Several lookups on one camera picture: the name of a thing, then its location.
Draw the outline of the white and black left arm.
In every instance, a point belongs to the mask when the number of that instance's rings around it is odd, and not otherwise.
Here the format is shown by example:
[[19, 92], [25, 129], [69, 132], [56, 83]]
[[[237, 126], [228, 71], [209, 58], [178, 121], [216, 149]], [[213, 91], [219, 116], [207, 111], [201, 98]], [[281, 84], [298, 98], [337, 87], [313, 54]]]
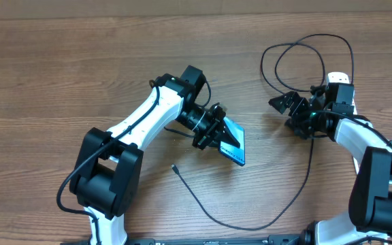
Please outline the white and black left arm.
[[245, 164], [244, 128], [221, 105], [207, 108], [195, 101], [207, 83], [202, 70], [191, 65], [179, 77], [166, 73], [149, 81], [148, 98], [125, 120], [86, 133], [75, 167], [56, 195], [62, 211], [88, 216], [86, 244], [126, 244], [125, 212], [137, 193], [144, 152], [171, 121], [192, 131], [193, 147], [217, 148]]

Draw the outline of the blue Galaxy smartphone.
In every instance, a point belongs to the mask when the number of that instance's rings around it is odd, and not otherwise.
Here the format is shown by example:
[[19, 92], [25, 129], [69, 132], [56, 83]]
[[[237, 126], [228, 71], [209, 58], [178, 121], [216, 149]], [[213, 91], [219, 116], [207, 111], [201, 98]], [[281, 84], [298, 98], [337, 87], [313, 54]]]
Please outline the blue Galaxy smartphone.
[[221, 134], [218, 151], [231, 159], [239, 166], [245, 165], [244, 128], [228, 117], [223, 119], [223, 132]]

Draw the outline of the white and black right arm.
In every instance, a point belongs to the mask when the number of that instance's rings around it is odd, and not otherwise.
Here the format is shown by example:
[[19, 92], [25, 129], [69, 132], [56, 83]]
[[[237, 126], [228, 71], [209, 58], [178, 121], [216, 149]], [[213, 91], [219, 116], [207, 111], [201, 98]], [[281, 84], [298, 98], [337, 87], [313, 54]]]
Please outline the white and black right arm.
[[332, 82], [312, 87], [310, 99], [291, 91], [269, 100], [285, 125], [303, 139], [321, 132], [344, 147], [359, 163], [348, 211], [330, 220], [313, 222], [296, 244], [392, 244], [392, 141], [355, 114], [354, 86]]

